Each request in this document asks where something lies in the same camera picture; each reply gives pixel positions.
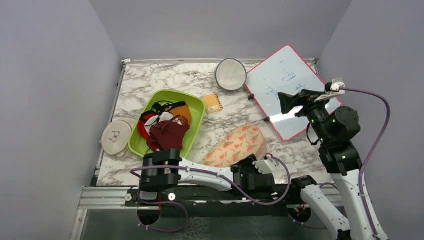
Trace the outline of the orange bra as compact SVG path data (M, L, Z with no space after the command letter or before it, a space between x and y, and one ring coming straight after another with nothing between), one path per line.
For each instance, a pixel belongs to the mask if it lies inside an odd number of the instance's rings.
M176 104L175 103L173 105L167 106L165 108L165 111L173 114L174 116L179 116L178 119L180 121L188 123L188 125L192 124L192 114L191 114L190 108L187 104Z

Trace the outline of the maroon bra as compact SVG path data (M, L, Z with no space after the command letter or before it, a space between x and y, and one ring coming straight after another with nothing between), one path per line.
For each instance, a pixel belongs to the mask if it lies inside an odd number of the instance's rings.
M165 129L164 132L161 132L160 129L151 130L151 136L147 140L147 145L150 148L158 149L159 151L170 150L170 149L183 149L183 140L185 134L190 129L190 125L185 123L182 126L174 126Z

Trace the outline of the aluminium table frame rail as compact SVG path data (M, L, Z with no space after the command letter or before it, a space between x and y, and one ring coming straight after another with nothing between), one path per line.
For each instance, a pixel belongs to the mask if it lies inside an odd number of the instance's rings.
M78 210L158 210L157 206L126 206L130 187L84 187Z

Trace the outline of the green plastic tray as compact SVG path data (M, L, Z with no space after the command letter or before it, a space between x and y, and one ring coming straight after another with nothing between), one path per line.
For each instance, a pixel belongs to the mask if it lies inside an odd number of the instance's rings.
M128 147L140 157L176 148L186 158L205 111L206 105L198 97L175 90L159 90L136 120Z

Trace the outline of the yellow spiral notebook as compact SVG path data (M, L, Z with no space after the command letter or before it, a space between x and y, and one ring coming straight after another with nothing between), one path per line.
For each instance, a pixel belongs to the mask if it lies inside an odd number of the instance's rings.
M223 106L221 104L221 101L217 94L209 94L206 96L203 96L202 98L203 103L205 104L205 111L207 114L214 114L218 113L223 110Z

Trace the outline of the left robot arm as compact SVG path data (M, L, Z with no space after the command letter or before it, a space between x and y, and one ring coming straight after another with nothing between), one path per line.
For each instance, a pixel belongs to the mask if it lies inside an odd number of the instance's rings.
M144 205L152 205L158 193L178 184L209 187L220 192L240 188L246 194L274 193L273 175L261 173L256 163L253 154L230 167L213 167L189 161L181 157L180 151L175 148L150 153L143 157L138 199Z

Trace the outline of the red and white bra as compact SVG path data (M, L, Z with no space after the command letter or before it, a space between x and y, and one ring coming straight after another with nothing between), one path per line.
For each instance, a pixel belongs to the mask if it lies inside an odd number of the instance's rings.
M137 124L137 130L139 134L145 139L148 140L151 136L151 130L160 129L161 132L164 132L165 129L171 127L180 127L186 124L184 121L178 119L179 115L174 116L170 112L163 112L161 115L148 115L147 121L142 122L139 120Z

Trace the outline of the peach floral mesh laundry bag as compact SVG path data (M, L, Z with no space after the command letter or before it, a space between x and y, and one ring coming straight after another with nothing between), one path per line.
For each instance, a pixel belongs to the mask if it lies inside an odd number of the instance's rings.
M227 168L255 155L262 159L268 152L267 142L260 128L246 123L232 130L200 162L215 168Z

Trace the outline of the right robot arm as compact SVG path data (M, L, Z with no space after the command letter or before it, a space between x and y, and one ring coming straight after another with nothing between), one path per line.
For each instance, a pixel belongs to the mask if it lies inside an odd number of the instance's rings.
M328 113L325 106L330 99L354 92L353 88L319 92L302 90L296 95L278 93L282 114L295 107L301 110L296 117L306 117L315 131L320 147L319 158L334 181L346 215L343 215L321 192L310 176L293 180L295 186L288 190L289 199L300 204L306 202L330 231L335 240L387 240L388 235L379 223L365 183L365 168L387 129L391 109L388 101L373 93L386 106L386 119L365 161L351 142L361 126L358 112L348 106L340 106Z

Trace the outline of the flat round white laundry bag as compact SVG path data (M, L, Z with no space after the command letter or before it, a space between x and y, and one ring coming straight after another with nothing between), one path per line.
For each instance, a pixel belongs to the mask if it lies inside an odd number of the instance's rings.
M104 153L117 158L124 157L129 151L128 142L136 123L131 118L112 121L103 131L100 140Z

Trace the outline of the pink framed whiteboard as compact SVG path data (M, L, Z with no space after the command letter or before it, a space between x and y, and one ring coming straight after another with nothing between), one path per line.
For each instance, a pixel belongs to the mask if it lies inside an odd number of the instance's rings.
M283 141L304 132L309 122L306 117L295 116L301 109L299 106L283 114L278 94L293 96L302 90L325 89L325 82L316 70L291 45L283 46L249 70L245 85Z

